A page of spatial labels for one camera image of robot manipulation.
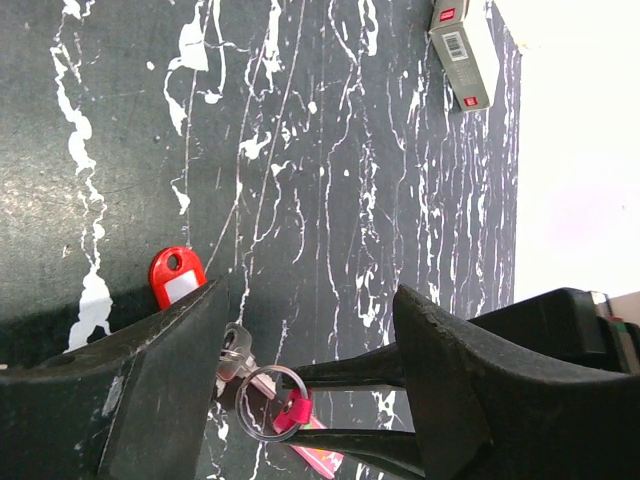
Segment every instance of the silver key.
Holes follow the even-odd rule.
[[[220,380],[229,383],[234,377],[246,378],[258,369],[251,353],[252,341],[251,334],[242,325],[227,324],[217,372]],[[251,384],[269,400],[276,397],[276,383],[269,375],[256,375]]]

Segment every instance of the metal split ring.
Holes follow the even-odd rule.
[[[242,404],[245,396],[247,395],[247,388],[249,387],[251,380],[253,380],[258,375],[268,373],[268,372],[278,372],[278,373],[289,376],[298,386],[298,389],[300,390],[300,394],[302,398],[304,398],[305,400],[309,399],[309,391],[307,390],[307,387],[305,386],[304,382],[296,372],[294,372],[293,370],[287,367],[282,367],[280,365],[267,365],[266,367],[261,367],[261,368],[258,368],[257,370],[254,370],[249,375],[247,375],[242,381],[242,384],[240,385],[240,387],[238,388],[238,392],[236,393],[236,413],[238,415],[238,421],[240,422],[240,426],[250,437],[256,440],[259,440],[261,442],[283,442],[284,440],[287,440],[293,437],[296,434],[296,432],[300,430],[300,427],[302,425],[299,423],[296,423],[289,430],[285,430],[284,432],[278,435],[265,435],[262,432],[258,432],[257,430],[254,430],[251,427],[252,422],[249,418],[249,414],[247,410],[243,408],[244,406]]]
[[[244,363],[246,357],[241,353],[238,353],[234,350],[229,350],[227,348],[223,348],[220,350],[220,361],[227,362],[240,362]]]

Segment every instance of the small box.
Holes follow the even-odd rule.
[[[484,0],[438,0],[429,35],[463,111],[493,105],[500,61]]]

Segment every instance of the red plastic key tag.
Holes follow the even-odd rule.
[[[297,423],[301,423],[301,430],[324,429],[325,427],[311,412],[313,402],[309,391],[309,400],[302,398],[300,390],[292,390],[287,398],[287,403],[280,414],[273,421],[273,429],[276,433],[289,430]],[[335,478],[336,471],[342,464],[343,455],[336,452],[327,452],[316,448],[291,446],[313,469],[324,478]]]
[[[163,310],[207,283],[198,255],[187,247],[162,250],[151,264],[149,280]]]
[[[311,400],[311,392],[309,398],[302,398],[300,390],[297,388],[292,390],[287,398],[287,402],[273,421],[273,429],[276,433],[290,430],[294,425],[307,425],[311,422],[311,413],[313,412],[313,400]]]

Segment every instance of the barcode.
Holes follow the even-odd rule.
[[[442,36],[442,39],[447,46],[452,61],[457,62],[458,60],[466,60],[469,58],[459,32],[447,33]]]

